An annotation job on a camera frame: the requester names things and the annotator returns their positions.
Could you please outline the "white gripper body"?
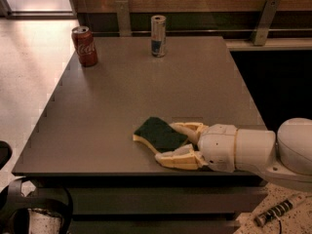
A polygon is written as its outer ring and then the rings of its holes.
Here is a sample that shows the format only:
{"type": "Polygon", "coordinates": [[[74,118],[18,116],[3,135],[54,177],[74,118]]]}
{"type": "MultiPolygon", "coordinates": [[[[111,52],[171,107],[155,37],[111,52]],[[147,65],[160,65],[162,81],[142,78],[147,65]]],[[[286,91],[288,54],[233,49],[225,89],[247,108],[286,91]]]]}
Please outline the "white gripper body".
{"type": "Polygon", "coordinates": [[[202,131],[198,148],[211,170],[226,173],[235,171],[237,131],[234,125],[221,124],[215,124],[202,131]]]}

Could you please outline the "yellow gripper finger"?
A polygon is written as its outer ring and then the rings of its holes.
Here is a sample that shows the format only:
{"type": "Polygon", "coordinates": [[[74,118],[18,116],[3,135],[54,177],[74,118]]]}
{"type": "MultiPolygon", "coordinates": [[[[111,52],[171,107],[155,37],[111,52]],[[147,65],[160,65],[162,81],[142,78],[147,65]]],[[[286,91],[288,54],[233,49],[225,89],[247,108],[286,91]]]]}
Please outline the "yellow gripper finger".
{"type": "Polygon", "coordinates": [[[175,151],[158,153],[156,161],[165,168],[195,171],[207,167],[203,154],[195,151],[192,144],[183,145],[175,151]]]}
{"type": "Polygon", "coordinates": [[[197,144],[201,133],[208,128],[208,126],[199,122],[171,123],[170,127],[178,133],[186,135],[188,141],[192,144],[197,144]]]}

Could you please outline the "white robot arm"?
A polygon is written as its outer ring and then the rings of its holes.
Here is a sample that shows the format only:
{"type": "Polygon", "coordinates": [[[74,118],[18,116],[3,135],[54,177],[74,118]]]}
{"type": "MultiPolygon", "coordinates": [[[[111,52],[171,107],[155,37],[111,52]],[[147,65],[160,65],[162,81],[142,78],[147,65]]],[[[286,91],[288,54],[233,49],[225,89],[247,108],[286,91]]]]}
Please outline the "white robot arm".
{"type": "Polygon", "coordinates": [[[195,148],[184,145],[158,153],[156,161],[167,168],[214,172],[243,171],[286,188],[309,192],[312,189],[312,123],[292,118],[274,133],[215,124],[195,130],[187,125],[173,128],[190,137],[195,148]]]}

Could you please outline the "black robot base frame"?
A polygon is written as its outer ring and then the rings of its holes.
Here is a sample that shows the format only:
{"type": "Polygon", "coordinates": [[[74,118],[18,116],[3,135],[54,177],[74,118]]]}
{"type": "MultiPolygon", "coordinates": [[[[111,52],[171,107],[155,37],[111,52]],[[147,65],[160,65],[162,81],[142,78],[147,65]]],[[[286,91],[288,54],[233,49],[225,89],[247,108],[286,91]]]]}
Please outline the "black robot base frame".
{"type": "Polygon", "coordinates": [[[67,234],[72,197],[63,186],[36,187],[28,195],[22,186],[30,178],[10,182],[0,193],[0,234],[67,234]]]}

